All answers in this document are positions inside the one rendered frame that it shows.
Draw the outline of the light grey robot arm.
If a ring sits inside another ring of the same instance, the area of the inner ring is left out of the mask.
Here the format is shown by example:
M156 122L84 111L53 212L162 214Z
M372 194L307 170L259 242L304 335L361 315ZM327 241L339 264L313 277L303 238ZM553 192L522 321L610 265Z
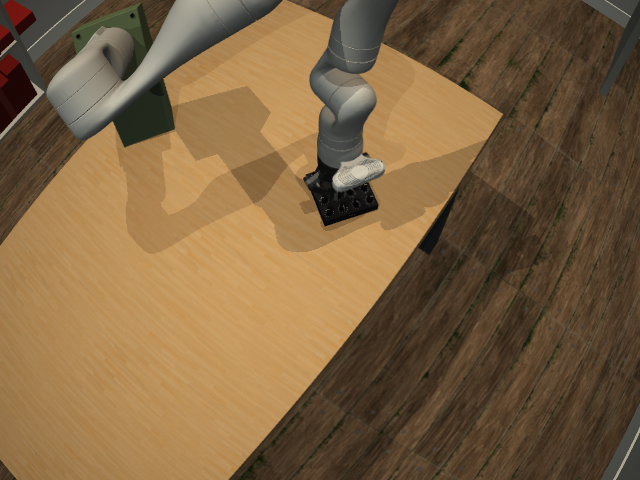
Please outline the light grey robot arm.
M124 29L102 26L78 53L82 54L53 77L47 98L77 139L89 139L174 70L263 18L282 1L176 0L144 60L125 81L133 39ZM382 160L362 154L363 126L377 98L359 74L374 66L398 1L345 2L334 18L328 47L310 73L310 87L325 104L319 114L317 152L324 164L339 169L332 178L338 192L385 173Z

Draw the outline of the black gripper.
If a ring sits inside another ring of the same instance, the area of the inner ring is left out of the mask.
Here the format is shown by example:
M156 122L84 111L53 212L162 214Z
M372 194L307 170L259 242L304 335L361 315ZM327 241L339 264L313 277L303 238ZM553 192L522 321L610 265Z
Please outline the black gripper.
M305 176L303 178L304 182L306 183L310 191L313 191L321 195L328 194L331 200L332 199L334 201L338 200L339 192L336 191L332 186L332 178L333 178L332 176L334 176L339 169L332 168L324 164L319 158L318 152L317 152L317 162L318 162L318 167L315 170L316 174L314 174L312 177L309 175ZM322 180L326 182L324 183Z

